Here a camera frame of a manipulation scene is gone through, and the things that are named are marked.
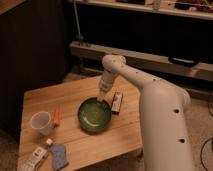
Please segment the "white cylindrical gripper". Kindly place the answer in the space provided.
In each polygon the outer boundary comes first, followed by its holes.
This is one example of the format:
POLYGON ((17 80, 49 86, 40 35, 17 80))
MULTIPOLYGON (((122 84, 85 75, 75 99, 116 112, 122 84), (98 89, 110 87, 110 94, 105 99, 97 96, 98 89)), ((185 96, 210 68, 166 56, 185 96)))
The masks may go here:
POLYGON ((97 95, 98 101, 104 100, 104 98, 106 96, 106 92, 111 90, 116 77, 117 77, 117 75, 115 73, 109 72, 107 70, 105 70, 103 72, 101 80, 99 82, 99 89, 101 91, 97 95))

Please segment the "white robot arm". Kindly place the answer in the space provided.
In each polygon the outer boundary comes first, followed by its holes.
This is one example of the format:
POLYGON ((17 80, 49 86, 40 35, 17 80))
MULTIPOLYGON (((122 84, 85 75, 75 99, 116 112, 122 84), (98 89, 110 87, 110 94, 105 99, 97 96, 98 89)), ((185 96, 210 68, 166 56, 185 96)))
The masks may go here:
POLYGON ((189 93, 152 74, 126 64, 121 55, 102 58, 104 72, 99 82, 98 100, 111 90, 118 75, 140 92, 139 114, 146 171, 195 171, 184 112, 189 93))

